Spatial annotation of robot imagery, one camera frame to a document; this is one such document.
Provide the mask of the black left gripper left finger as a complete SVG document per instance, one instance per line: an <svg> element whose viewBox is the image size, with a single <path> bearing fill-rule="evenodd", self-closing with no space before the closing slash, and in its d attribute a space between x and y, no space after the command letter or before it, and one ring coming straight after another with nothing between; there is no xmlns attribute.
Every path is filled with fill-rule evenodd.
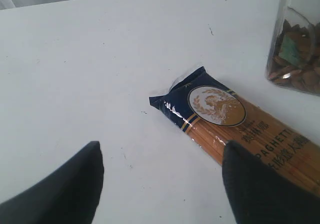
<svg viewBox="0 0 320 224"><path fill-rule="evenodd" d="M1 203L1 223L92 223L104 183L100 148L91 141L49 176Z"/></svg>

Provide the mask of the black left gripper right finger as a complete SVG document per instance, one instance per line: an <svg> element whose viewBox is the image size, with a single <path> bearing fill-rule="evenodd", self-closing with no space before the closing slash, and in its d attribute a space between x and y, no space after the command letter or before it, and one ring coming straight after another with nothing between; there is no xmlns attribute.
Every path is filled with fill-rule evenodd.
<svg viewBox="0 0 320 224"><path fill-rule="evenodd" d="M264 165L235 141L225 146L222 179L237 223L319 223L319 197Z"/></svg>

